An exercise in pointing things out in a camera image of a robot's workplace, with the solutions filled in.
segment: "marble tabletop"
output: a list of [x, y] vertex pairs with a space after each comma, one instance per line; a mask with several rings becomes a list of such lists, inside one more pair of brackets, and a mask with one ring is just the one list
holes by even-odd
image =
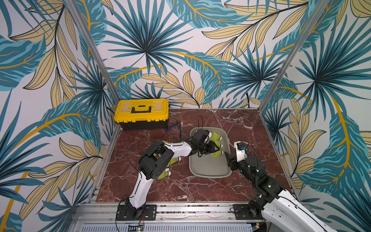
[[[192, 128], [198, 126], [198, 116], [202, 116], [204, 126], [222, 128], [227, 132], [232, 155], [236, 155], [233, 142], [240, 140], [254, 144], [257, 155], [266, 164], [267, 173], [289, 189], [285, 174], [257, 110], [170, 109], [169, 126], [180, 121], [182, 137], [179, 138], [177, 127], [168, 134], [165, 134], [166, 129], [121, 130], [96, 201], [120, 201], [123, 195], [129, 196], [132, 193], [138, 178], [138, 172], [127, 159], [127, 149], [132, 142], [141, 138], [180, 142], [189, 136]], [[152, 142], [141, 140], [130, 147], [128, 157], [135, 167], [138, 167], [139, 156]], [[251, 184], [238, 171], [221, 179], [196, 177], [189, 170], [187, 157], [182, 157], [180, 162], [170, 166], [170, 171], [171, 176], [154, 181], [147, 196], [148, 202], [249, 201], [256, 195]]]

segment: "tropical leaf wallpaper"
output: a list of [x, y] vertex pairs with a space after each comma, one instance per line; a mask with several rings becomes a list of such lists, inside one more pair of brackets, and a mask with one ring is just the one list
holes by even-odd
[[301, 198], [337, 231], [368, 232], [371, 1], [322, 15], [262, 114]]
[[[106, 0], [103, 32], [91, 32], [122, 99], [160, 96], [184, 108], [258, 107], [260, 92], [317, 2]], [[340, 6], [329, 10], [316, 32], [329, 28]]]
[[[78, 6], [100, 44], [103, 4]], [[114, 102], [63, 1], [0, 8], [0, 231], [65, 231], [107, 156]]]

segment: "cable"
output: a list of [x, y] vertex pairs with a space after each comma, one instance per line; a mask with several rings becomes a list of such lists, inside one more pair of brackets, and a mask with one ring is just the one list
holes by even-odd
[[118, 208], [119, 208], [119, 206], [121, 205], [121, 202], [122, 202], [123, 199], [124, 199], [124, 196], [128, 197], [127, 195], [123, 195], [123, 196], [122, 196], [122, 198], [121, 198], [121, 200], [120, 200], [120, 203], [117, 205], [117, 210], [116, 210], [115, 225], [116, 225], [116, 229], [117, 229], [118, 232], [120, 232], [120, 230], [119, 230], [118, 227], [117, 227], [117, 212], [118, 212]]
[[134, 142], [132, 142], [132, 143], [128, 146], [128, 149], [126, 150], [126, 157], [127, 157], [127, 159], [128, 159], [129, 164], [130, 164], [134, 169], [136, 169], [136, 170], [139, 172], [140, 177], [142, 178], [142, 174], [140, 173], [139, 169], [137, 169], [136, 167], [134, 167], [134, 165], [130, 162], [130, 159], [129, 159], [129, 148], [130, 148], [130, 146], [133, 145], [133, 143], [135, 143], [135, 142], [137, 142], [137, 141], [139, 141], [139, 140], [153, 140], [153, 141], [156, 141], [156, 142], [158, 142], [158, 141], [157, 141], [157, 140], [154, 140], [154, 139], [151, 139], [151, 138], [141, 138], [141, 139], [138, 139], [138, 140], [135, 140]]
[[201, 120], [202, 120], [202, 125], [201, 125], [201, 130], [202, 130], [202, 128], [204, 127], [204, 119], [202, 118], [202, 116], [198, 116], [198, 117], [197, 117], [197, 122], [198, 122], [198, 128], [197, 128], [197, 129], [200, 128], [200, 121], [199, 121], [199, 118], [201, 118]]
[[268, 232], [270, 230], [270, 228], [272, 227], [272, 222], [269, 224], [269, 228], [267, 229], [266, 232]]
[[273, 196], [273, 197], [278, 197], [278, 198], [284, 198], [286, 200], [288, 200], [289, 202], [291, 202], [293, 205], [295, 205], [296, 208], [300, 209], [301, 211], [303, 211], [306, 215], [308, 215], [313, 221], [315, 221], [325, 232], [327, 232], [327, 230], [319, 223], [317, 222], [317, 220], [315, 220], [312, 216], [310, 216], [307, 212], [305, 212], [301, 207], [299, 207], [297, 204], [293, 203], [290, 199], [287, 199], [286, 197], [282, 197], [282, 196]]

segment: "pliers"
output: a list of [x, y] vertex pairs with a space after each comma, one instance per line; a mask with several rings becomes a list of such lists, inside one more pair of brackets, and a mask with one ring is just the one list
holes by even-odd
[[182, 129], [181, 129], [181, 127], [180, 127], [180, 121], [177, 121], [176, 123], [174, 123], [172, 126], [170, 126], [167, 130], [166, 130], [166, 132], [165, 132], [165, 134], [167, 134], [171, 129], [173, 129], [176, 125], [178, 125], [178, 129], [179, 129], [179, 138], [182, 136]]

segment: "yellow leaf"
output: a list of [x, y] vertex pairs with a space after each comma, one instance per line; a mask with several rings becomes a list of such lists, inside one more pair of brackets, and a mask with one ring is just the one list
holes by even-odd
[[80, 187], [84, 183], [85, 179], [88, 177], [90, 171], [92, 170], [93, 166], [98, 161], [98, 159], [99, 159], [98, 157], [90, 158], [90, 161], [85, 168], [84, 175], [82, 176], [82, 179], [78, 187]]
[[291, 167], [294, 169], [296, 167], [296, 155], [294, 154], [294, 151], [291, 149], [291, 147], [286, 142], [286, 138], [285, 138], [285, 146], [286, 146], [287, 153], [289, 154], [289, 157], [290, 157]]
[[26, 198], [28, 204], [23, 204], [19, 216], [24, 220], [28, 214], [35, 208], [36, 204], [44, 196], [44, 194], [49, 190], [49, 188], [54, 184], [58, 177], [53, 177], [44, 181], [44, 185], [39, 185], [35, 188]]
[[208, 104], [203, 104], [202, 108], [212, 108], [212, 106], [210, 103], [208, 103]]
[[280, 35], [282, 35], [285, 31], [290, 29], [301, 17], [303, 16], [304, 12], [307, 9], [307, 5], [299, 8], [298, 10], [294, 11], [292, 14], [290, 14], [281, 24], [279, 27], [276, 35], [273, 38], [276, 38]]
[[61, 138], [59, 138], [59, 148], [62, 151], [62, 153], [70, 159], [83, 160], [87, 158], [87, 156], [80, 147], [69, 145], [65, 143]]
[[72, 172], [72, 175], [70, 176], [70, 179], [68, 180], [65, 188], [63, 189], [63, 192], [71, 188], [75, 184], [76, 180], [78, 180], [81, 177], [88, 162], [89, 159], [86, 159], [83, 162], [81, 162], [81, 164], [79, 164], [77, 167], [75, 167], [75, 170]]
[[214, 46], [212, 46], [205, 54], [209, 56], [215, 56], [218, 54], [223, 48], [225, 48], [228, 44], [230, 44], [232, 41], [234, 41], [237, 37], [234, 37], [226, 42], [218, 43]]
[[219, 60], [221, 60], [221, 58], [223, 57], [223, 53], [220, 53], [219, 55], [217, 55], [215, 57], [218, 58]]
[[230, 5], [230, 4], [225, 4], [227, 8], [236, 10], [237, 14], [240, 15], [250, 15], [246, 21], [254, 21], [258, 19], [262, 19], [266, 17], [267, 15], [270, 15], [272, 13], [277, 12], [276, 8], [274, 7], [269, 7], [268, 12], [265, 13], [265, 5], [258, 5], [258, 6], [235, 6], [235, 5]]
[[299, 123], [300, 122], [300, 118], [301, 118], [301, 113], [300, 113], [301, 106], [300, 106], [300, 103], [296, 100], [296, 98], [292, 98], [291, 99], [291, 105], [292, 105], [292, 108], [294, 109], [296, 120]]
[[306, 112], [308, 111], [309, 107], [311, 106], [311, 104], [309, 103], [306, 108], [304, 109], [304, 112], [303, 112], [303, 118], [302, 118], [302, 124], [301, 124], [301, 129], [300, 129], [300, 140], [303, 138], [306, 130], [308, 129], [308, 126], [309, 126], [309, 113], [306, 114]]
[[304, 139], [304, 142], [300, 145], [300, 154], [299, 156], [302, 156], [308, 152], [310, 152], [315, 143], [317, 142], [317, 139], [323, 135], [324, 133], [326, 133], [325, 131], [323, 130], [315, 130], [315, 131], [312, 131], [305, 139]]
[[[287, 5], [288, 4], [288, 1], [287, 0], [270, 0], [271, 2], [275, 2], [277, 4], [285, 4]], [[290, 5], [299, 5], [299, 4], [303, 4], [303, 3], [307, 3], [309, 2], [309, 0], [290, 0]]]
[[57, 179], [57, 181], [53, 184], [52, 188], [50, 189], [50, 192], [48, 196], [46, 197], [46, 202], [51, 202], [52, 199], [57, 195], [58, 193], [58, 187], [61, 189], [63, 185], [65, 184], [68, 175], [71, 172], [72, 167], [68, 168], [66, 171], [62, 173]]
[[57, 54], [59, 58], [59, 65], [62, 68], [63, 73], [66, 77], [70, 80], [73, 86], [76, 86], [76, 80], [73, 79], [75, 77], [74, 73], [71, 70], [71, 65], [65, 55], [63, 54], [62, 50], [60, 49], [59, 45], [57, 45]]
[[285, 168], [285, 170], [287, 172], [289, 172], [289, 165], [287, 164], [286, 155], [288, 155], [288, 154], [287, 153], [282, 154], [281, 158], [282, 158], [282, 162], [283, 162], [283, 167]]
[[260, 105], [260, 101], [257, 98], [250, 98], [250, 101], [256, 105]]
[[107, 148], [105, 145], [101, 145], [101, 155], [104, 157], [106, 157], [108, 154], [107, 154]]
[[224, 39], [231, 36], [239, 35], [240, 33], [244, 32], [247, 28], [251, 27], [251, 25], [234, 25], [223, 27], [217, 30], [213, 30], [211, 32], [202, 32], [206, 37], [211, 39]]
[[38, 89], [45, 85], [49, 80], [55, 66], [55, 49], [54, 47], [46, 52], [44, 58], [39, 63], [36, 72], [24, 89]]
[[304, 157], [298, 164], [295, 173], [296, 174], [304, 174], [305, 172], [314, 168], [314, 161], [315, 159]]
[[154, 86], [159, 87], [159, 88], [164, 87], [164, 89], [177, 89], [178, 88], [177, 86], [172, 85], [170, 83], [156, 83], [154, 84]]
[[62, 97], [60, 96], [60, 87], [59, 87], [59, 71], [55, 70], [55, 79], [50, 90], [50, 98], [52, 100], [52, 107], [55, 108], [62, 103]]
[[71, 87], [68, 87], [69, 84], [63, 78], [60, 78], [60, 82], [62, 84], [62, 89], [64, 93], [63, 101], [70, 101], [75, 96], [75, 92], [71, 89]]
[[49, 24], [52, 26], [50, 27], [45, 21], [42, 21], [40, 25], [37, 25], [34, 29], [29, 30], [28, 32], [25, 32], [20, 35], [9, 37], [9, 39], [14, 41], [21, 41], [21, 40], [29, 40], [31, 42], [40, 42], [42, 39], [44, 39], [45, 36], [45, 42], [46, 45], [49, 45], [50, 42], [54, 38], [55, 33], [55, 26], [57, 24], [54, 20], [48, 20]]
[[94, 174], [92, 175], [92, 178], [94, 178], [94, 177], [96, 177], [98, 175], [98, 173], [101, 170], [101, 167], [102, 167], [102, 162], [100, 164], [98, 164], [98, 166], [96, 167], [96, 169], [94, 171]]
[[84, 140], [85, 151], [91, 156], [99, 156], [98, 149], [91, 140]]
[[[42, 14], [52, 14], [52, 13], [60, 11], [63, 7], [63, 1], [60, 1], [60, 0], [47, 0], [47, 2], [50, 5], [52, 5], [52, 7], [54, 7], [55, 10], [51, 8], [49, 4], [44, 0], [37, 0], [37, 2], [42, 7], [42, 8], [38, 7], [39, 11], [41, 11]], [[36, 13], [35, 9], [32, 7], [30, 7], [29, 10], [31, 12]]]
[[194, 83], [191, 79], [191, 70], [186, 71], [183, 75], [183, 85], [187, 93], [193, 95]]
[[302, 187], [303, 188], [305, 187], [305, 185], [303, 185], [303, 182], [299, 179], [299, 177], [292, 178], [292, 183], [294, 184], [296, 189], [302, 189]]
[[33, 178], [45, 178], [51, 175], [54, 175], [63, 169], [75, 165], [76, 162], [68, 163], [64, 161], [57, 161], [52, 164], [49, 164], [48, 166], [43, 167], [46, 174], [40, 174], [40, 173], [34, 173], [30, 172], [28, 175]]
[[177, 98], [190, 98], [188, 94], [185, 94], [180, 91], [164, 91], [164, 92], [170, 96], [177, 97]]
[[197, 102], [199, 104], [201, 104], [204, 101], [204, 98], [205, 98], [205, 90], [202, 87], [198, 88], [198, 90], [196, 90], [196, 93], [194, 94], [194, 96], [195, 96], [195, 99], [197, 100]]
[[161, 70], [161, 73], [164, 77], [166, 77], [169, 81], [171, 81], [172, 83], [176, 84], [179, 88], [182, 88], [180, 86], [180, 83], [179, 83], [179, 80], [177, 79], [176, 76], [174, 76], [173, 74], [171, 74], [170, 72], [167, 72], [167, 75], [165, 75], [165, 71], [164, 71], [164, 68], [161, 66], [160, 67], [160, 70]]
[[289, 126], [288, 135], [289, 135], [289, 138], [290, 138], [289, 139], [290, 145], [291, 145], [292, 149], [294, 150], [295, 156], [297, 157], [298, 156], [298, 141], [296, 140], [296, 136], [292, 132], [290, 126]]
[[241, 104], [239, 104], [238, 106], [237, 106], [237, 108], [242, 108], [242, 107], [244, 107], [244, 106], [246, 106], [247, 105], [247, 98], [245, 98], [242, 102], [241, 102]]
[[114, 9], [114, 7], [112, 6], [112, 3], [110, 2], [110, 0], [101, 0], [101, 3], [108, 6], [109, 8], [111, 9]]
[[65, 20], [66, 20], [66, 26], [69, 35], [71, 36], [71, 39], [77, 49], [77, 38], [76, 38], [76, 32], [75, 32], [75, 24], [73, 23], [72, 17], [70, 12], [65, 9]]
[[348, 0], [345, 0], [343, 4], [341, 5], [340, 10], [338, 11], [338, 14], [336, 15], [336, 26], [339, 25], [341, 19], [344, 16], [345, 10], [347, 9], [348, 6]]
[[151, 80], [151, 81], [161, 81], [163, 83], [167, 83], [167, 80], [165, 78], [160, 77], [157, 74], [152, 74], [152, 73], [150, 73], [149, 75], [148, 74], [142, 75], [142, 79]]
[[233, 53], [233, 42], [224, 50], [221, 60], [229, 62], [232, 58], [232, 53]]
[[237, 51], [236, 51], [236, 57], [239, 57], [247, 50], [247, 47], [251, 44], [253, 41], [253, 35], [254, 31], [256, 29], [257, 24], [255, 24], [253, 27], [249, 28], [246, 33], [242, 36], [240, 41], [237, 43]]
[[197, 105], [197, 103], [193, 99], [189, 99], [189, 98], [172, 99], [172, 101], [180, 102], [180, 103], [188, 103], [191, 105]]
[[65, 34], [63, 33], [63, 31], [60, 27], [58, 27], [57, 35], [58, 35], [58, 41], [59, 41], [60, 47], [62, 48], [62, 51], [64, 51], [64, 53], [72, 61], [72, 63], [75, 66], [77, 66], [77, 61], [76, 61], [74, 55], [72, 54], [71, 49], [69, 48], [69, 46], [67, 44]]
[[300, 132], [299, 132], [299, 124], [298, 124], [297, 119], [295, 118], [295, 116], [293, 115], [293, 113], [290, 113], [289, 118], [290, 118], [290, 121], [292, 122], [290, 125], [294, 129], [294, 131], [297, 134], [297, 136], [299, 136], [300, 135]]
[[268, 19], [266, 19], [257, 29], [255, 40], [256, 40], [256, 49], [260, 47], [260, 45], [263, 43], [264, 37], [270, 28], [272, 26], [273, 22], [276, 20], [278, 14], [272, 15]]
[[371, 16], [371, 4], [366, 0], [351, 0], [350, 7], [355, 17], [364, 18]]

